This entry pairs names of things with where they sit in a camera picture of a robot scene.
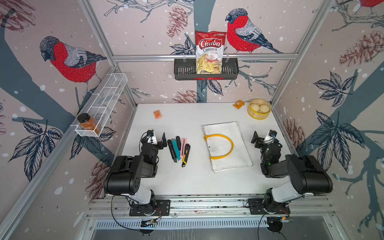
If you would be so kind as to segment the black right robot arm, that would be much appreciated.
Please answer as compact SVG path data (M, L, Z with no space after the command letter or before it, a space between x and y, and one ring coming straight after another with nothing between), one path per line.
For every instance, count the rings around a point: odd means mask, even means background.
M270 130L265 138L254 132L251 143L261 150L261 171L266 178L289 180L264 194L263 210L268 214L289 214L288 203L305 194L327 194L333 190L333 182L313 156L285 155L280 161L282 144L277 132Z

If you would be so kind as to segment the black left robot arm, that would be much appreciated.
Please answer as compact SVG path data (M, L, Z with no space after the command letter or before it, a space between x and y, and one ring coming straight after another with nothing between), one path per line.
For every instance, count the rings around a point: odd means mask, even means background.
M156 140L153 130L143 134L140 143L140 154L116 157L103 186L107 194L123 196L129 200L130 216L168 216L170 201L157 200L154 191L141 185L141 179L154 178L158 170L158 152L167 146L166 136Z

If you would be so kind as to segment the clear acrylic shelf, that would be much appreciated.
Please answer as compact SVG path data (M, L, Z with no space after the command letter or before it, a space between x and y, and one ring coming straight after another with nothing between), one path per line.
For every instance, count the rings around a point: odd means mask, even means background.
M85 111L98 122L98 125L94 131L88 131L84 130L78 123L75 131L80 137L99 138L102 135L102 131L127 82L128 79L125 74L113 73L109 75L107 82L96 94L91 106Z

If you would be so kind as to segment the red Chuba chips bag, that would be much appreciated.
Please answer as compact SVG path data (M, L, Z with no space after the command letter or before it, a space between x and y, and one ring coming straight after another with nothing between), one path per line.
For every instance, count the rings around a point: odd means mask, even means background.
M197 74L221 74L226 32L195 32Z

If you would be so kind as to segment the orange wrapped candy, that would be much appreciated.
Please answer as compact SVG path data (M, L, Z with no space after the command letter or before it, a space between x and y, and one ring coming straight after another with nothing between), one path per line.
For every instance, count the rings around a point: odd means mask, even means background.
M236 109L240 109L242 106L244 106L245 103L242 101L242 100L238 100L236 103L233 104L233 106L236 108Z

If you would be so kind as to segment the teal art knife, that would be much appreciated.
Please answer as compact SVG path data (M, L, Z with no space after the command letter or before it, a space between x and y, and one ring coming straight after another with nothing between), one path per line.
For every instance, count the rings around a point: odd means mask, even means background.
M181 155L180 155L179 147L177 145L177 140L176 139L172 139L172 144L173 144L173 147L174 147L174 150L175 150L176 158L179 161L181 159Z

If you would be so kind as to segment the orange spice jar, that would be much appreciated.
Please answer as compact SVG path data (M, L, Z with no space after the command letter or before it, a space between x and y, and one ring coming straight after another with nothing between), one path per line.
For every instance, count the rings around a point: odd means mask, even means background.
M88 113L78 115L77 120L79 121L81 127L88 131L94 131L98 125L98 122Z

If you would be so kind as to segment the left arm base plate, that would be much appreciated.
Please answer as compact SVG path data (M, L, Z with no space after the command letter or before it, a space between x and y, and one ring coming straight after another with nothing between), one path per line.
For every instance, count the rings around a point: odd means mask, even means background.
M140 205L135 202L130 204L130 217L160 217L170 214L170 200L156 200L146 205Z

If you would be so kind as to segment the pink art knife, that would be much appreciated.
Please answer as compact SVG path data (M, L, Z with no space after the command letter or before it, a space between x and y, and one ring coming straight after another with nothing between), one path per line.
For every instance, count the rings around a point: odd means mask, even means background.
M181 158L183 158L184 156L184 153L185 153L185 146L187 144L187 139L186 138L182 138L182 141L181 141Z

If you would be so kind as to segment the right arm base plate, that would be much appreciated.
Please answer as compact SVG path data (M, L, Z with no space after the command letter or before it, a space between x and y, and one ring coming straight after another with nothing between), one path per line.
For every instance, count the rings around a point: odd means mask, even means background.
M250 210L251 215L290 215L288 203L276 203L274 201L265 203L264 199L248 199L245 205Z

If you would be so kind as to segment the yellow bowl with buns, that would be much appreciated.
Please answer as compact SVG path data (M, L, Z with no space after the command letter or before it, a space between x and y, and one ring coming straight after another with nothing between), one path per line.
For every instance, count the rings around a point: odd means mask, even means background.
M266 119L271 111L271 105L262 99L252 100L247 108L248 115L256 120Z

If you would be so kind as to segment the white pouch with yellow handles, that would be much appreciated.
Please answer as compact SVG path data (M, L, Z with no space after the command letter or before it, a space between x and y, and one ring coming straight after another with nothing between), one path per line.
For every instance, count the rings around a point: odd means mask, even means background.
M236 122L205 125L203 132L215 174L253 166Z

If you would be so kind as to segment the orange snack packet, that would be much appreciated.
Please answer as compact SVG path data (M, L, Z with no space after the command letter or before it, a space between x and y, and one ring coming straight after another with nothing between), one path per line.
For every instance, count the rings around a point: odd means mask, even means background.
M154 116L156 119L161 119L162 118L162 113L160 110L154 111Z

